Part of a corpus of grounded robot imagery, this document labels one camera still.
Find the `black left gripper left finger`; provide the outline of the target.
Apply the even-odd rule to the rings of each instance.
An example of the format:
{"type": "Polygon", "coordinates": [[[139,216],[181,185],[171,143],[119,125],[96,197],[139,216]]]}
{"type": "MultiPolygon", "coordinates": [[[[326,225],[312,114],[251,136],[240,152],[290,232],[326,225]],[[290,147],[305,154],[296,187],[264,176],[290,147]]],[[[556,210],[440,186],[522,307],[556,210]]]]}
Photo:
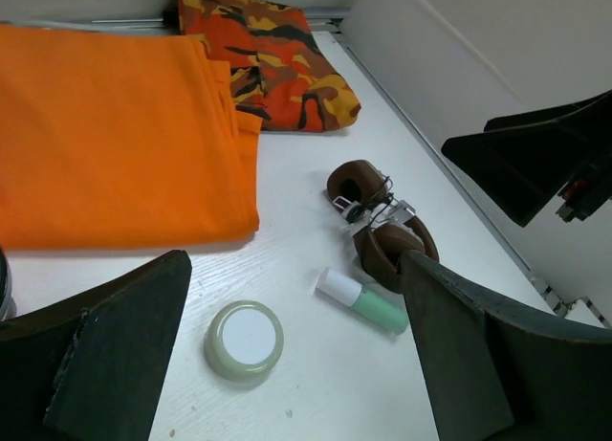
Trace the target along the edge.
{"type": "Polygon", "coordinates": [[[191,270],[170,251],[2,322],[2,439],[148,439],[191,270]]]}

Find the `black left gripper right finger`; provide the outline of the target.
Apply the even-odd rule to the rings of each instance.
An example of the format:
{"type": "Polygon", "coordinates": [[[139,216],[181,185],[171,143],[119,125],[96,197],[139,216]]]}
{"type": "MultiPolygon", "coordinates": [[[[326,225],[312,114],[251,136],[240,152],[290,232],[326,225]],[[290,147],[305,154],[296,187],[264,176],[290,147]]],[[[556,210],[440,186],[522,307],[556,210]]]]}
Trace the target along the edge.
{"type": "Polygon", "coordinates": [[[418,252],[401,293],[442,440],[608,440],[611,332],[547,314],[418,252]]]}

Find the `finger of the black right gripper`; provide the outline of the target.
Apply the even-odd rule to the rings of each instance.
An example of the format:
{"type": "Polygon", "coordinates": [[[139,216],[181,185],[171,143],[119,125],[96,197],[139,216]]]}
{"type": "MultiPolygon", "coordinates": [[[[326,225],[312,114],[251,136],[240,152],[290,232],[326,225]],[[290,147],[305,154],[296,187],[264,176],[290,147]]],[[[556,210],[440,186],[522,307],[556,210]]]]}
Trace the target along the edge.
{"type": "Polygon", "coordinates": [[[611,198],[611,95],[494,118],[441,152],[520,227],[554,197],[584,221],[611,198]]]}

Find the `green white tube bottle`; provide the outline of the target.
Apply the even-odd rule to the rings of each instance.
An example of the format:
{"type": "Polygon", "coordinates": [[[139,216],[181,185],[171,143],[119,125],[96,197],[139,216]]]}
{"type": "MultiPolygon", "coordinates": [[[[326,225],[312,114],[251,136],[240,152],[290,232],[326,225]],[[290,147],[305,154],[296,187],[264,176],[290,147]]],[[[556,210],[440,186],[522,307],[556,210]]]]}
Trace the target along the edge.
{"type": "Polygon", "coordinates": [[[392,335],[402,335],[409,318],[404,307],[380,294],[374,284],[361,284],[330,268],[319,276],[316,290],[392,335]]]}

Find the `brown headphones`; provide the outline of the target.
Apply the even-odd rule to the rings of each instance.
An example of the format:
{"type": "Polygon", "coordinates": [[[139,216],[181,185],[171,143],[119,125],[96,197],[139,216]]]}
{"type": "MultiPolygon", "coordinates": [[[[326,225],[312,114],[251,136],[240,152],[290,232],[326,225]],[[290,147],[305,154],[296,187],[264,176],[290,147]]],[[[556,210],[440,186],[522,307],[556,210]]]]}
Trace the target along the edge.
{"type": "Polygon", "coordinates": [[[365,160],[346,162],[327,179],[332,206],[348,223],[361,268],[382,287],[400,293],[403,253],[437,261],[432,235],[416,210],[395,197],[393,181],[365,160]]]}

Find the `pale green round jar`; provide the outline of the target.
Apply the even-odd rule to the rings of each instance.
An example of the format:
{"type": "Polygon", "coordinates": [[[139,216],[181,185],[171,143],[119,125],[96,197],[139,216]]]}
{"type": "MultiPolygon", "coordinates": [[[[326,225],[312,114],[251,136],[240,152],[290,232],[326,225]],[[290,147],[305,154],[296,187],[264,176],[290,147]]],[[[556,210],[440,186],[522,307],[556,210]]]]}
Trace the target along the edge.
{"type": "Polygon", "coordinates": [[[284,342],[282,325],[272,309],[258,301],[238,300],[214,316],[203,350],[217,376],[239,386],[256,386],[277,365],[284,342]]]}

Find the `orange cloth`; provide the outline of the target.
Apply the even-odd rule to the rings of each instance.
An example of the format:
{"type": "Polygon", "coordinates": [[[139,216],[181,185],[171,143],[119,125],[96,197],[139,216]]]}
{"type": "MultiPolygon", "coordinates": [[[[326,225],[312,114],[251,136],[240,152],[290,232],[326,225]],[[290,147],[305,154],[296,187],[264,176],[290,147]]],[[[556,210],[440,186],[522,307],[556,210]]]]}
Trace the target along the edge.
{"type": "Polygon", "coordinates": [[[3,25],[2,246],[248,239],[260,128],[196,39],[3,25]]]}

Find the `orange camouflage garment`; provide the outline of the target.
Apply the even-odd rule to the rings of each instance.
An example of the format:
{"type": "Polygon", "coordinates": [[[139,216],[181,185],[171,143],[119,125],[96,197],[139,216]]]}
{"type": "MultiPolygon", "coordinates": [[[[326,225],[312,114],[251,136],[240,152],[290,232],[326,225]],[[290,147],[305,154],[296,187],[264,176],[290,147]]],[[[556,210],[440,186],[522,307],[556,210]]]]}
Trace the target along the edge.
{"type": "Polygon", "coordinates": [[[304,13],[265,0],[178,0],[180,30],[228,63],[238,110],[268,131],[352,125],[361,104],[319,49],[304,13]]]}

